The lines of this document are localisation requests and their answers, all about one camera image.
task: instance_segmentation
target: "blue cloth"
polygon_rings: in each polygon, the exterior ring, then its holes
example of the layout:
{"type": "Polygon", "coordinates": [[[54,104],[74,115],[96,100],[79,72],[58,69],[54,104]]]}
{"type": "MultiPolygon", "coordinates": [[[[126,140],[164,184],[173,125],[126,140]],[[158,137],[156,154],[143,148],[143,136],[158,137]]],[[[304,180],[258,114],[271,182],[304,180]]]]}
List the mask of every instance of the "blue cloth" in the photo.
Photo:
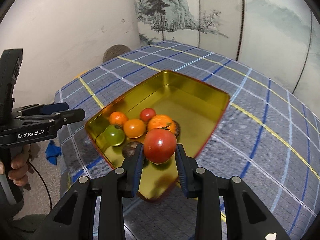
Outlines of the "blue cloth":
{"type": "Polygon", "coordinates": [[[53,140],[50,140],[47,149],[45,150],[47,160],[53,164],[57,165],[57,157],[61,156],[61,148],[54,144],[53,140]]]}

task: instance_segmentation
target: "translucent yellow bin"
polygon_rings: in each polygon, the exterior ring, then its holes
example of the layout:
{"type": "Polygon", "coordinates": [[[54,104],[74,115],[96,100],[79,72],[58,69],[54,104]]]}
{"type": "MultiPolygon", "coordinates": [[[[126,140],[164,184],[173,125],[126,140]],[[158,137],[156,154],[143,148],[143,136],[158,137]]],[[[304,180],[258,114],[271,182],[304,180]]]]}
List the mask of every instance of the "translucent yellow bin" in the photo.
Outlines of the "translucent yellow bin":
{"type": "MultiPolygon", "coordinates": [[[[117,147],[110,146],[103,131],[114,111],[121,111],[129,119],[139,118],[140,112],[151,107],[157,114],[166,114],[181,127],[178,143],[187,156],[196,157],[216,128],[228,106],[230,96],[207,83],[170,70],[161,71],[136,85],[99,111],[85,125],[93,144],[109,165],[122,165],[122,148],[129,141],[143,142],[144,135],[129,139],[117,147]]],[[[147,163],[142,170],[139,196],[150,202],[157,201],[172,188],[178,179],[172,158],[165,164],[147,163]]]]}

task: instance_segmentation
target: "plaid tablecloth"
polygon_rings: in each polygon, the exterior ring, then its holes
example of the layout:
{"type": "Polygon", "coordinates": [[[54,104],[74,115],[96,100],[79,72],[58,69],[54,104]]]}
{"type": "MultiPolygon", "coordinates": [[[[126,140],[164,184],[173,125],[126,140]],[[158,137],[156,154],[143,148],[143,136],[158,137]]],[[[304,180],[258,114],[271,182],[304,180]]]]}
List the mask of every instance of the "plaid tablecloth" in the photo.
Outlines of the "plaid tablecloth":
{"type": "MultiPolygon", "coordinates": [[[[55,102],[86,112],[59,131],[62,181],[97,178],[111,168],[93,147],[85,122],[159,70],[205,81],[231,96],[220,124],[197,158],[216,176],[238,175],[271,210],[291,239],[300,239],[320,209],[318,118],[295,96],[252,68],[189,45],[163,41],[105,62],[62,87],[55,102]]],[[[61,193],[67,190],[61,185],[61,193]]],[[[193,239],[196,201],[176,187],[159,204],[124,199],[127,239],[193,239]]],[[[221,200],[223,239],[226,238],[221,200]]],[[[95,236],[98,216],[95,223],[95,236]]]]}

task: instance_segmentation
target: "floor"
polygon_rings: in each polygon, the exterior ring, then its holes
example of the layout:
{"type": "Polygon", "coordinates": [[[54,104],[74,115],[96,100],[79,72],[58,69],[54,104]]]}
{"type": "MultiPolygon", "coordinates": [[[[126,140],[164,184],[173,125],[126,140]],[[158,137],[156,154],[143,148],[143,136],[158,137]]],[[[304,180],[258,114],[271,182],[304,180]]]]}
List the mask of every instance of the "floor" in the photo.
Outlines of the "floor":
{"type": "MultiPolygon", "coordinates": [[[[59,146],[57,139],[54,139],[55,145],[59,146]]],[[[59,166],[49,163],[45,156],[45,150],[49,141],[43,141],[33,144],[31,147],[31,163],[41,174],[51,195],[52,206],[60,198],[60,169],[59,166]]],[[[19,219],[30,214],[48,214],[50,212],[50,202],[47,191],[36,172],[28,172],[30,190],[24,189],[24,206],[22,210],[14,217],[19,219]]]]}

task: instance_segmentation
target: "large red tomato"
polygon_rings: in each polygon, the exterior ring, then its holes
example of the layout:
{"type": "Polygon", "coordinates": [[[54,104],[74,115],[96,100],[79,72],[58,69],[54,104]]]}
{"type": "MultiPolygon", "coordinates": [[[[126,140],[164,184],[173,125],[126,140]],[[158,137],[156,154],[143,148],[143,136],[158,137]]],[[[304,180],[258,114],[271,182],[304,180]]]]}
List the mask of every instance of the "large red tomato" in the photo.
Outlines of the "large red tomato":
{"type": "Polygon", "coordinates": [[[166,162],[174,154],[177,138],[169,130],[156,128],[147,132],[143,143],[145,157],[155,164],[166,162]]]}
{"type": "Polygon", "coordinates": [[[143,122],[148,122],[152,117],[156,115],[156,111],[152,108],[145,108],[140,113],[140,119],[143,122]]]}

